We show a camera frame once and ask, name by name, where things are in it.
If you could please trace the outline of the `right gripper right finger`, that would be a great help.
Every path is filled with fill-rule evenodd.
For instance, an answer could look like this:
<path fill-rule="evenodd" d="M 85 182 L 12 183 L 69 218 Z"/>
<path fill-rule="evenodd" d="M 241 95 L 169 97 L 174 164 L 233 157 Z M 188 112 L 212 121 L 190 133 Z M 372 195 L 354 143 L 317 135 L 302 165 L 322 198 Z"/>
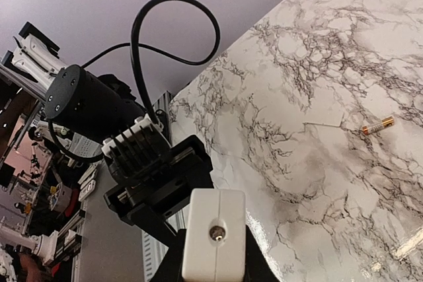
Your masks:
<path fill-rule="evenodd" d="M 245 275 L 246 282 L 279 282 L 259 248 L 249 226 L 246 226 Z"/>

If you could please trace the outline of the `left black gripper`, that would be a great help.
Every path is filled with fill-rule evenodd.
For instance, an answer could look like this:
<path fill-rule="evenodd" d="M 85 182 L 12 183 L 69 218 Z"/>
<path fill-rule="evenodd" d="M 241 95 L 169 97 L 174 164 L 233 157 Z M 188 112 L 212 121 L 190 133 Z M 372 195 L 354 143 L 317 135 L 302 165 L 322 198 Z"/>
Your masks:
<path fill-rule="evenodd" d="M 165 221 L 189 203 L 192 190 L 213 188 L 212 170 L 212 160 L 204 144 L 191 135 L 171 147 L 168 168 L 135 186 L 119 184 L 114 179 L 117 184 L 105 193 L 104 199 L 130 225 L 135 224 L 130 213 L 136 207 L 149 207 L 160 221 Z"/>

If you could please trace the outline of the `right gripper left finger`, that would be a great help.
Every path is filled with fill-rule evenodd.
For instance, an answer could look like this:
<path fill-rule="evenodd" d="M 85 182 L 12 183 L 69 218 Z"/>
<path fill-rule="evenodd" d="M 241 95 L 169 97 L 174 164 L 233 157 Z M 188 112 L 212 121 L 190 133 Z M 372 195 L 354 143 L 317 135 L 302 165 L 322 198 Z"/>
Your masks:
<path fill-rule="evenodd" d="M 182 262 L 185 238 L 186 229 L 180 229 L 150 282 L 183 282 Z"/>

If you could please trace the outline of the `white remote control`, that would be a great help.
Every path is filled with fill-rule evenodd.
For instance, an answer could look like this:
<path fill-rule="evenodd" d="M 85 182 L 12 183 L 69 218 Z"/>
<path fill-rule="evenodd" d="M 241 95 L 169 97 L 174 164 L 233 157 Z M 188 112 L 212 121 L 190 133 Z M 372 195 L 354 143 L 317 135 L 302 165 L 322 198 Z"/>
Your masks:
<path fill-rule="evenodd" d="M 182 261 L 184 281 L 242 281 L 246 258 L 245 194 L 195 189 Z"/>

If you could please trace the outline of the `black gold AAA battery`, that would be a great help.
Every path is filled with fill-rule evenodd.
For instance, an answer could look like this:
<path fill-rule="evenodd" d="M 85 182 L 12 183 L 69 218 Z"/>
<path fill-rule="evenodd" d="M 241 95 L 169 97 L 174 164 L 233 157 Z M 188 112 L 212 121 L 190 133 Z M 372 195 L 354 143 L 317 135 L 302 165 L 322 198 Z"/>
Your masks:
<path fill-rule="evenodd" d="M 381 130 L 384 130 L 384 129 L 388 128 L 388 127 L 391 127 L 391 126 L 394 125 L 394 123 L 395 123 L 394 117 L 389 116 L 387 118 L 384 118 L 384 119 L 380 120 L 377 123 L 373 123 L 373 124 L 370 124 L 370 125 L 363 126 L 362 127 L 362 132 L 365 135 L 370 135 L 372 133 L 377 133 L 377 132 L 379 132 Z"/>

